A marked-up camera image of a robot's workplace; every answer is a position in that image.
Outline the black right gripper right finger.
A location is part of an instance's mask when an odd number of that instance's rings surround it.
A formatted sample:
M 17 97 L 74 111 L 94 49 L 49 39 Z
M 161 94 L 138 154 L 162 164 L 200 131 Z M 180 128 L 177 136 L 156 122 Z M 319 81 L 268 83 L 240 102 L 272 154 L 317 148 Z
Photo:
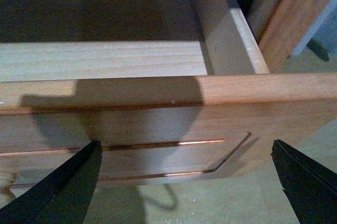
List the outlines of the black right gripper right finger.
M 299 223 L 336 223 L 336 173 L 279 139 L 271 156 Z

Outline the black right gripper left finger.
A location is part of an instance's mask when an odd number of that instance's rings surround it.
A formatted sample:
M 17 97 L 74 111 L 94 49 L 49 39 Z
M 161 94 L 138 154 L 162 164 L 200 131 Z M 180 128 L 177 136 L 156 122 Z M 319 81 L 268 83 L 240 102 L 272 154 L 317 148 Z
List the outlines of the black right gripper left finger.
M 92 141 L 1 208 L 1 223 L 83 223 L 98 181 L 102 146 Z

